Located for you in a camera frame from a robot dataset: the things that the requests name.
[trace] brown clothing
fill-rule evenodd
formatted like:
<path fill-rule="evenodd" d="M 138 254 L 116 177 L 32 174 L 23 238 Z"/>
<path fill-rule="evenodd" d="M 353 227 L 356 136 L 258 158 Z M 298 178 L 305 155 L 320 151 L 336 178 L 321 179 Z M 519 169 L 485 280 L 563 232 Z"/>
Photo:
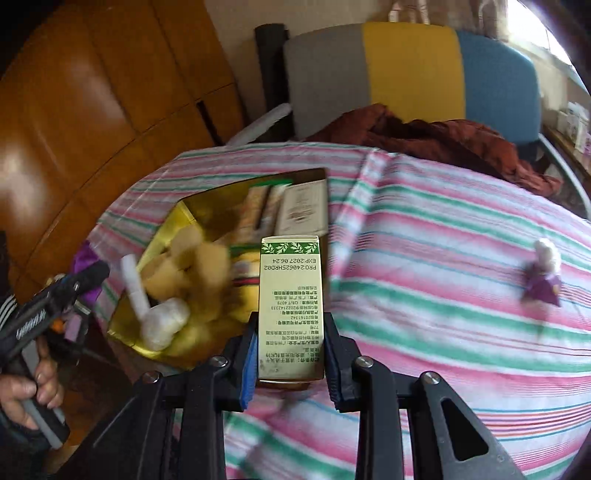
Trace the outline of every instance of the brown clothing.
<path fill-rule="evenodd" d="M 413 120 L 403 124 L 379 103 L 344 113 L 306 140 L 378 147 L 456 165 L 544 197 L 556 193 L 561 185 L 559 179 L 536 173 L 529 163 L 520 160 L 516 146 L 492 128 L 470 120 Z"/>

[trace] blue gripper pad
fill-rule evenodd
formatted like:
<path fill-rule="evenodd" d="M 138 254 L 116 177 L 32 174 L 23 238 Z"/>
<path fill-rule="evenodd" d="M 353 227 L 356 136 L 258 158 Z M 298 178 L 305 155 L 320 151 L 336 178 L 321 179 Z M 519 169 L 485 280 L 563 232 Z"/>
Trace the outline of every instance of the blue gripper pad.
<path fill-rule="evenodd" d="M 248 347 L 244 370 L 242 372 L 242 385 L 240 388 L 240 407 L 246 410 L 248 403 L 255 394 L 256 386 L 256 359 L 258 357 L 258 335 L 252 335 L 251 344 Z"/>

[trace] window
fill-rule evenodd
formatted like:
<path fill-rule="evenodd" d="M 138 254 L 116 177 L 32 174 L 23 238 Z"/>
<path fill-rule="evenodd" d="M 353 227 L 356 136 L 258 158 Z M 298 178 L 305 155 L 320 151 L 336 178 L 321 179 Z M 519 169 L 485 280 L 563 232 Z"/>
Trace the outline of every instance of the window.
<path fill-rule="evenodd" d="M 518 0 L 508 0 L 507 23 L 509 33 L 548 50 L 552 55 L 572 67 L 569 56 L 556 38 L 531 10 Z"/>

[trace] chair backrest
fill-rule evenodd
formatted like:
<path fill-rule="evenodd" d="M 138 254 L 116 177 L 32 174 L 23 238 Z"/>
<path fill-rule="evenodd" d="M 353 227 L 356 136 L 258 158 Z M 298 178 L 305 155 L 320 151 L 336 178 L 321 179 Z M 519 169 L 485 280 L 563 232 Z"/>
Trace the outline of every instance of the chair backrest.
<path fill-rule="evenodd" d="M 370 22 L 298 35 L 284 55 L 300 139 L 372 103 L 405 122 L 467 118 L 518 145 L 538 138 L 534 66 L 500 41 L 436 25 Z"/>

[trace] sleeve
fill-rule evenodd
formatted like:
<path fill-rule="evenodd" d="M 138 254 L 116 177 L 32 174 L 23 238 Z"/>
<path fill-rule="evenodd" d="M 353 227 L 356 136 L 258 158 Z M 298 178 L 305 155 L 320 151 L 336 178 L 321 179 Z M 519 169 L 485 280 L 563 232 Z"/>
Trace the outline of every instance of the sleeve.
<path fill-rule="evenodd" d="M 18 310 L 8 283 L 8 266 L 6 234 L 0 231 L 0 329 Z M 42 478 L 39 474 L 48 450 L 49 444 L 40 432 L 17 425 L 0 408 L 0 479 Z"/>

